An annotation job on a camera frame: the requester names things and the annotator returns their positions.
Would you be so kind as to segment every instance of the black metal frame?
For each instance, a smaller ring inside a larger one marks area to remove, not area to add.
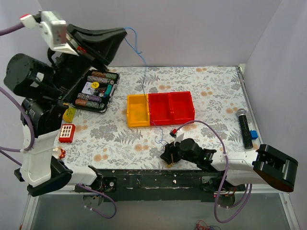
[[[108,192],[115,201],[137,200],[200,200],[214,202],[214,194],[202,189],[202,179],[218,177],[221,172],[201,170],[106,170],[100,169],[103,178],[114,178],[115,189]],[[244,191],[245,186],[237,186]],[[80,187],[75,192],[87,192]]]

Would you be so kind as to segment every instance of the yellow block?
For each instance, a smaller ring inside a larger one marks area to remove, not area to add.
[[[144,94],[127,96],[128,127],[150,126],[148,94],[145,96]]]
[[[73,120],[73,116],[75,116],[75,112],[76,108],[69,107],[63,115],[64,121],[71,123]]]

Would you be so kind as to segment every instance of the cable connector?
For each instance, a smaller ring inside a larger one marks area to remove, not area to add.
[[[176,145],[177,142],[181,142],[183,140],[184,132],[182,130],[177,130],[176,132],[176,138],[174,140],[174,145]]]
[[[169,135],[171,135],[173,138],[175,138],[176,133],[177,133],[177,129],[174,128],[172,131],[170,131]]]
[[[29,13],[21,16],[20,17],[20,21],[22,22],[22,24],[27,29],[32,29],[32,28],[34,28],[34,27],[36,27],[38,25],[38,23],[36,22],[34,16],[29,14]]]

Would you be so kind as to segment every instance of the floral tablecloth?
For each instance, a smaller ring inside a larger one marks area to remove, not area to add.
[[[156,143],[162,137],[159,127],[128,128],[127,95],[143,93],[144,68],[110,71],[119,73],[121,78],[107,112],[100,115],[77,110],[73,142],[60,143],[56,139],[55,146],[66,150],[64,162],[98,169],[198,169],[187,161],[167,165],[160,159],[163,147]],[[145,93],[191,91],[195,118],[219,133],[227,152],[244,151],[236,110],[248,110],[248,106],[235,67],[151,67],[144,85]],[[249,113],[248,121],[252,129]],[[178,126],[162,127],[164,140],[173,141],[168,134],[173,127]],[[219,140],[203,124],[191,124],[183,130],[185,138],[193,138],[201,147],[222,150]]]

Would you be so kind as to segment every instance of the yellow bin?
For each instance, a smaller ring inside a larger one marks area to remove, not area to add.
[[[148,94],[127,96],[128,127],[150,126]]]

